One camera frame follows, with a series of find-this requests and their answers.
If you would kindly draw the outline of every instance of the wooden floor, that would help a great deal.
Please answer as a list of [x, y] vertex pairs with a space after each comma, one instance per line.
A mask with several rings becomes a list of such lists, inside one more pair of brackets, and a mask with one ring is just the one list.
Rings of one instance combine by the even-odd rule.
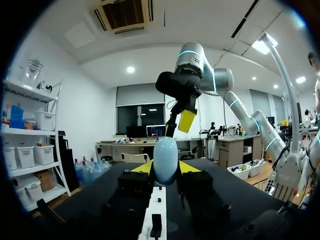
[[[256, 188], [260, 189], [261, 191], [263, 191], [265, 189], [265, 186], [267, 184], [267, 179], [269, 177], [269, 175], [272, 172], [272, 163], [266, 162], [263, 166], [262, 166], [262, 170], [260, 175], [254, 176], [254, 177], [248, 177], [247, 180], [245, 180], [247, 183], [255, 186]], [[307, 194], [309, 192], [310, 189], [310, 183], [308, 183], [308, 185], [306, 186], [306, 190], [302, 191], [302, 194], [300, 194], [299, 196], [295, 196], [292, 200], [292, 203], [299, 205], [302, 198], [304, 197], [304, 192], [305, 194]]]
[[[80, 192], [81, 190], [82, 190], [82, 188], [81, 188], [81, 187], [78, 187], [77, 189], [75, 189], [75, 190], [73, 190], [73, 191], [71, 192], [71, 195], [74, 195], [74, 194]], [[50, 208], [53, 209], [54, 207], [58, 206], [60, 203], [64, 202], [66, 199], [68, 199], [68, 197], [69, 197], [69, 196], [68, 196], [68, 193], [64, 193], [64, 194], [62, 194], [61, 196], [58, 196], [57, 198], [51, 200], [51, 201], [48, 202], [47, 204], [48, 204], [48, 206], [49, 206]], [[39, 212], [37, 209], [33, 210], [33, 211], [31, 212], [31, 214], [32, 214], [33, 217], [38, 217], [38, 216], [41, 215], [40, 212]]]

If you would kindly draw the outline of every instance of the person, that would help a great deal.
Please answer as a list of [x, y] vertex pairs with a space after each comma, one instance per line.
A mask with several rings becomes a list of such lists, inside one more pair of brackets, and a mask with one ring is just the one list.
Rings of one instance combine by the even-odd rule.
[[314, 86], [315, 111], [320, 114], [320, 63], [317, 56], [313, 52], [309, 52], [308, 59], [311, 67], [315, 70], [316, 82]]
[[313, 120], [313, 119], [314, 119], [314, 117], [312, 116], [311, 112], [309, 112], [309, 110], [306, 109], [305, 112], [304, 112], [304, 119], [303, 119], [303, 122], [302, 122], [303, 126], [305, 128], [310, 128], [311, 120]]

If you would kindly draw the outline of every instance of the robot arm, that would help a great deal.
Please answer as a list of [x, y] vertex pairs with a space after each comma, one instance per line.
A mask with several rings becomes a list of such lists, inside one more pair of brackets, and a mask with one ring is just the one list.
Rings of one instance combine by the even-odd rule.
[[[164, 77], [162, 74], [172, 75], [169, 79], [167, 75]], [[292, 200], [293, 191], [298, 188], [298, 192], [301, 192], [306, 186], [307, 177], [320, 162], [320, 133], [311, 143], [309, 157], [305, 150], [289, 152], [265, 115], [260, 110], [249, 115], [243, 103], [231, 91], [234, 81], [231, 70], [213, 69], [205, 56], [203, 47], [197, 42], [187, 42], [183, 45], [174, 73], [164, 72], [162, 74], [158, 78], [156, 88], [177, 100], [177, 104], [171, 111], [170, 120], [167, 122], [169, 134], [166, 133], [166, 136], [173, 137], [177, 114], [182, 113], [185, 109], [193, 111], [194, 115], [197, 114], [195, 100], [203, 91], [223, 94], [225, 102], [249, 134], [260, 132], [265, 149], [270, 153], [272, 163], [275, 164], [275, 171], [271, 174], [275, 176], [274, 182], [277, 183], [275, 197], [284, 201]]]

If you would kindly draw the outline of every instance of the yellow object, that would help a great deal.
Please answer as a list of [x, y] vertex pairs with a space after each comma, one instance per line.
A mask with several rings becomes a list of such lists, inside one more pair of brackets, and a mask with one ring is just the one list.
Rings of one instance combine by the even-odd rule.
[[148, 175], [150, 175], [150, 170], [151, 170], [151, 166], [152, 166], [152, 163], [154, 161], [151, 160], [151, 161], [148, 161], [147, 163], [141, 165], [141, 166], [138, 166], [137, 168], [135, 169], [132, 169], [130, 172], [144, 172], [144, 173], [147, 173]]
[[289, 121], [288, 120], [283, 120], [283, 121], [281, 121], [281, 125], [288, 126], [289, 125]]
[[189, 129], [191, 127], [192, 122], [194, 121], [196, 114], [188, 111], [188, 110], [183, 110], [181, 112], [181, 118], [179, 122], [178, 129], [182, 132], [188, 133]]
[[188, 172], [201, 172], [201, 170], [196, 169], [195, 167], [190, 166], [183, 161], [179, 161], [179, 166], [180, 166], [181, 174], [185, 174]]

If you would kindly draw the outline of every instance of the ceiling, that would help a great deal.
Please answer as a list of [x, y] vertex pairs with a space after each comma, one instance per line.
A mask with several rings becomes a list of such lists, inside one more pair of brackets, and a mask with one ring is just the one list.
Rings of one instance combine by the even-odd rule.
[[[38, 25], [83, 69], [108, 87], [154, 83], [160, 72], [174, 69], [185, 42], [202, 44], [212, 65], [223, 50], [229, 50], [236, 42], [217, 65], [232, 70], [234, 87], [282, 95], [282, 80], [271, 54], [263, 55], [251, 47], [266, 31], [278, 42], [276, 48], [298, 91], [314, 88], [315, 74], [307, 59], [312, 48], [277, 2], [260, 0], [236, 36], [237, 41], [231, 38], [253, 2], [153, 0], [154, 21], [146, 29], [115, 35], [103, 31], [95, 17], [94, 9], [100, 0], [57, 0]], [[90, 40], [76, 49], [65, 36], [73, 27], [83, 24], [90, 30], [90, 36], [83, 38]], [[126, 73], [128, 66], [135, 67], [135, 73]], [[306, 82], [296, 84], [295, 79], [301, 76], [306, 77]]]

